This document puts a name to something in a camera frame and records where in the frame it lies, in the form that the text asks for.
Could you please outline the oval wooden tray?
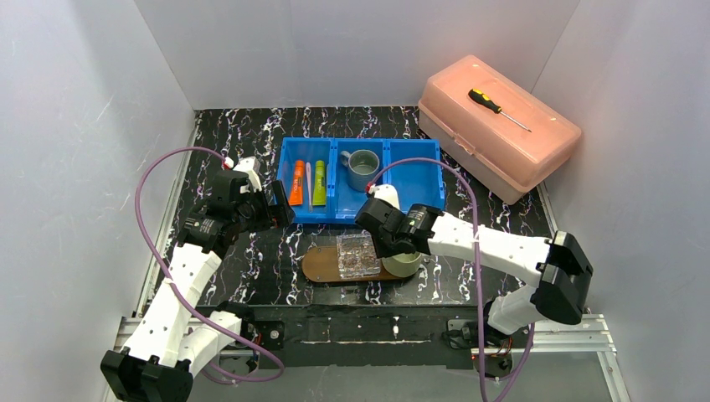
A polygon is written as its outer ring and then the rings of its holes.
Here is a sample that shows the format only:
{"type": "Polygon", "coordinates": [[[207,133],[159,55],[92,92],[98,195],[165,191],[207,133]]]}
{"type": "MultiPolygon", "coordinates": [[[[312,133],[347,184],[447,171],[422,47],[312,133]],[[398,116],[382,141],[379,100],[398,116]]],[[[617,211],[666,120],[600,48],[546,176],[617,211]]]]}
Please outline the oval wooden tray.
{"type": "Polygon", "coordinates": [[[336,246],[322,246],[308,250],[301,261],[301,269],[309,281],[316,283],[402,280],[402,277],[387,272],[381,264],[378,264],[378,271],[375,273],[367,273],[358,266],[356,270],[345,268],[341,270],[336,246]]]}

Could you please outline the light green ceramic mug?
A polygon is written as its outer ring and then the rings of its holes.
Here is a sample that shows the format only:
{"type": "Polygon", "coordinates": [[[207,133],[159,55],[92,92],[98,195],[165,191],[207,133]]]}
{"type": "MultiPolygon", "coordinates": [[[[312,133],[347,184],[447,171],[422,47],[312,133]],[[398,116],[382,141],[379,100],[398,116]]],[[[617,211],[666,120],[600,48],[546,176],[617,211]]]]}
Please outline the light green ceramic mug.
{"type": "Polygon", "coordinates": [[[383,268],[392,276],[406,278],[414,275],[420,268],[422,255],[419,252],[412,254],[398,254],[381,259],[383,268]]]}

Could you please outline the grey-blue ceramic mug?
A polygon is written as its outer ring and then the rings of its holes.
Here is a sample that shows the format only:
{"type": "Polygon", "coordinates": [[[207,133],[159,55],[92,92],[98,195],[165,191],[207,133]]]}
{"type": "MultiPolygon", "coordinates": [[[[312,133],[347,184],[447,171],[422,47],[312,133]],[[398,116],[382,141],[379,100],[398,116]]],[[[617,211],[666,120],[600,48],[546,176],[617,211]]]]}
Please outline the grey-blue ceramic mug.
{"type": "Polygon", "coordinates": [[[367,149],[354,152],[341,151],[339,161],[346,168],[347,184],[358,192],[366,192],[368,184],[373,181],[380,169],[378,155],[367,149]]]}

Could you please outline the yellow-green toothpaste tube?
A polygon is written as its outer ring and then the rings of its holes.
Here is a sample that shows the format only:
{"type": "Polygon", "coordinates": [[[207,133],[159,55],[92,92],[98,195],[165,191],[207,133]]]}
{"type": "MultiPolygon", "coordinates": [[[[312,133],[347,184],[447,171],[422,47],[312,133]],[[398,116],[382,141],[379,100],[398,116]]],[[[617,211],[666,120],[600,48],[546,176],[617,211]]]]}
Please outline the yellow-green toothpaste tube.
{"type": "Polygon", "coordinates": [[[316,161],[312,205],[325,206],[327,203],[327,181],[326,181],[326,164],[322,160],[316,161]]]}

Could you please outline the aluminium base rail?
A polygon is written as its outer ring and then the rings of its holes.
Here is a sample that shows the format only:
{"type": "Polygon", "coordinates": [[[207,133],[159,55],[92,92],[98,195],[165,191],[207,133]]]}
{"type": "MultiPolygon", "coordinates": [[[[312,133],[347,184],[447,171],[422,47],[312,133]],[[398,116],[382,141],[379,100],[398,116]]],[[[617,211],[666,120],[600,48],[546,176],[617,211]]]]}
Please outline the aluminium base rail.
{"type": "MultiPolygon", "coordinates": [[[[369,315],[363,318],[305,317],[288,323],[285,317],[263,318],[259,332],[266,335],[264,348],[276,352],[307,346],[435,346],[444,344],[440,334],[454,326],[434,314],[406,316],[369,315]]],[[[617,347],[600,314],[585,315],[582,322],[569,326],[541,321],[533,336],[534,352],[616,353],[617,347]]]]}

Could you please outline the orange toothpaste tube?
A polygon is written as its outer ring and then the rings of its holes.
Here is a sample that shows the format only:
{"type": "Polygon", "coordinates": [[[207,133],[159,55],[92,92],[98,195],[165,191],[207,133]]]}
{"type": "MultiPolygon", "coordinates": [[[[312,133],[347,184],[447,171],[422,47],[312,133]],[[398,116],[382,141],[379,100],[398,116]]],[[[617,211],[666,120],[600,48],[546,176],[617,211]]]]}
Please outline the orange toothpaste tube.
{"type": "Polygon", "coordinates": [[[296,160],[292,180],[291,180],[291,191],[289,194],[289,205],[298,206],[303,204],[303,193],[304,193],[304,176],[306,172],[306,163],[303,160],[296,160]]]}

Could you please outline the yellow black screwdriver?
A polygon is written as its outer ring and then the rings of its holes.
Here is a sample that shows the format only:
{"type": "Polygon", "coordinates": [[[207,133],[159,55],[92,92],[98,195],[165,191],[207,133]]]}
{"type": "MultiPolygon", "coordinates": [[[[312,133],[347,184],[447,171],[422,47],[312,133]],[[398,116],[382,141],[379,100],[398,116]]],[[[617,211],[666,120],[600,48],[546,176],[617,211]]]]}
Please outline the yellow black screwdriver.
{"type": "Polygon", "coordinates": [[[532,131],[529,127],[523,125],[520,121],[516,120],[515,118],[509,116],[506,112],[504,112],[502,108],[497,103],[495,103],[485,92],[478,89],[471,89],[468,91],[468,97],[476,104],[487,108],[494,114],[499,114],[506,117],[509,121],[521,127],[523,130],[528,132],[532,131]]]}

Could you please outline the pink plastic toolbox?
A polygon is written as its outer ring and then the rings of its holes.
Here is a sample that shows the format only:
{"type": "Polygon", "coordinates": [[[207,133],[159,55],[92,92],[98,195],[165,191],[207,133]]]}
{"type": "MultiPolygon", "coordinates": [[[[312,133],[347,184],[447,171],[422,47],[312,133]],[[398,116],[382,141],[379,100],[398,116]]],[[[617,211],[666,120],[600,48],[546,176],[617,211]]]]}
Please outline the pink plastic toolbox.
{"type": "Polygon", "coordinates": [[[572,155],[582,131],[473,55],[428,78],[418,103],[419,129],[507,204],[529,193],[572,155]],[[476,104],[485,92],[528,132],[476,104]]]}

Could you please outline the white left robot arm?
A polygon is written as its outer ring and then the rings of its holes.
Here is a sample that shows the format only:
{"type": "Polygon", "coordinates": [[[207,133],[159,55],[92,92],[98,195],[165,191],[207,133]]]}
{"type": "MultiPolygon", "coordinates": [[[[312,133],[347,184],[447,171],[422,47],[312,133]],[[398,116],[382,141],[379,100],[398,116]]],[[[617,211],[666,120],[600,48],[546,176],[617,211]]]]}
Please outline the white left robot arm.
{"type": "Polygon", "coordinates": [[[185,401],[196,376],[234,340],[245,309],[224,302],[207,323],[188,333],[209,277],[242,233],[284,228],[295,213],[283,183],[270,185],[269,198],[254,171],[217,173],[213,192],[183,223],[168,273],[152,304],[120,351],[108,351],[100,364],[114,396],[122,401],[185,401]]]}

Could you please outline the clear plastic toothbrush holder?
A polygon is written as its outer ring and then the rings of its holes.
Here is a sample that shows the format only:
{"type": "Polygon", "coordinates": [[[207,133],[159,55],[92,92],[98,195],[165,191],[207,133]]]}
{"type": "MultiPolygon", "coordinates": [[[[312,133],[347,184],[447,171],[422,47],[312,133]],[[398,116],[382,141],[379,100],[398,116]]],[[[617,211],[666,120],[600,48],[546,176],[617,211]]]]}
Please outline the clear plastic toothbrush holder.
{"type": "Polygon", "coordinates": [[[339,278],[345,281],[378,276],[381,264],[372,239],[365,234],[345,234],[337,237],[339,278]]]}

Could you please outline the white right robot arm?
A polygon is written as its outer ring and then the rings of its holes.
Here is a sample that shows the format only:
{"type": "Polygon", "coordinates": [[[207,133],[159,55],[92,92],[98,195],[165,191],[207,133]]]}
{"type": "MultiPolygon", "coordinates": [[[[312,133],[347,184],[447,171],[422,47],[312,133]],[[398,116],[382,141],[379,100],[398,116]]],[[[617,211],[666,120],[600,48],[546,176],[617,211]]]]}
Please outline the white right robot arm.
{"type": "Polygon", "coordinates": [[[360,208],[355,222],[369,232],[381,258],[414,252],[454,257],[521,280],[523,287],[484,306],[485,332],[511,335],[545,319],[565,325],[582,321],[594,270],[570,233],[558,231],[553,238],[509,234],[423,204],[403,213],[378,198],[360,208]]]}

